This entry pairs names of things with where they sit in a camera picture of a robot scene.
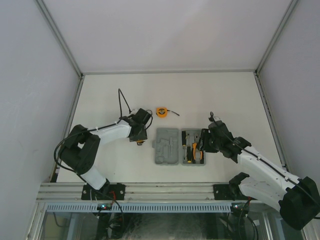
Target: gray tool case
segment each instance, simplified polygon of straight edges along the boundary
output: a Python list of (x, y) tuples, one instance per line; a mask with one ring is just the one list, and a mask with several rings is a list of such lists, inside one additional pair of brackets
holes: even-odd
[[(182, 146), (182, 131), (186, 131), (186, 146)], [(154, 161), (157, 165), (177, 165), (181, 163), (186, 166), (204, 166), (206, 164), (206, 153), (203, 152), (203, 163), (200, 163), (200, 152), (195, 153), (195, 163), (188, 163), (187, 161), (187, 147), (192, 151), (192, 143), (198, 142), (201, 135), (201, 129), (185, 128), (179, 130), (178, 128), (159, 127), (156, 129), (155, 141), (152, 147), (155, 149)]]

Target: open tool case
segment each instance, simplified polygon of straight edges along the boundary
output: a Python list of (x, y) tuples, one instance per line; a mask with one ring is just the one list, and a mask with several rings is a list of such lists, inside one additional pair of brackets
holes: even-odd
[[(182, 145), (182, 132), (186, 132), (186, 146)], [(206, 154), (203, 152), (202, 162), (200, 159), (200, 152), (196, 151), (194, 163), (187, 161), (187, 147), (193, 149), (192, 144), (199, 141), (201, 129), (185, 128), (179, 130), (178, 128), (160, 127), (156, 130), (156, 139), (153, 141), (153, 148), (155, 149), (155, 164), (157, 165), (177, 165), (181, 163), (186, 166), (204, 166), (206, 164)]]

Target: toolbox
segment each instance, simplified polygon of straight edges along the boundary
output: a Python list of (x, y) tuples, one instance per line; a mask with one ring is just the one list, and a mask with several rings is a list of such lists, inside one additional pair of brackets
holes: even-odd
[(199, 128), (181, 130), (170, 127), (157, 128), (155, 140), (152, 142), (152, 147), (155, 149), (155, 164), (170, 166), (180, 163), (185, 166), (204, 166), (206, 154), (195, 148), (200, 136)]

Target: tape measure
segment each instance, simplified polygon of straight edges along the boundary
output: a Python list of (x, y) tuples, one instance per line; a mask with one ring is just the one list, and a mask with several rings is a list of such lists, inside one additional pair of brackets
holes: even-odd
[(165, 118), (168, 115), (168, 112), (172, 112), (174, 114), (176, 114), (177, 116), (180, 116), (178, 113), (168, 110), (166, 107), (157, 107), (156, 108), (156, 115), (159, 118)]

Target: white table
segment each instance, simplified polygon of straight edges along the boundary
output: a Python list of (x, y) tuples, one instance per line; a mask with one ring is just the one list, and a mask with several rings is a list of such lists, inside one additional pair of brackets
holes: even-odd
[[(152, 141), (156, 128), (207, 128), (210, 111), (226, 123), (234, 137), (245, 138), (281, 165), (252, 72), (87, 75), (72, 127), (100, 127), (115, 122), (120, 115), (118, 88), (132, 109), (155, 112), (156, 107), (167, 107), (180, 117), (168, 113), (166, 118), (159, 118), (154, 114), (148, 140), (142, 146), (126, 138), (100, 147), (95, 164), (112, 183), (227, 182), (244, 171), (221, 153), (207, 153), (204, 166), (155, 164)], [(127, 115), (124, 101), (122, 109)], [(81, 180), (60, 169), (57, 182)]]

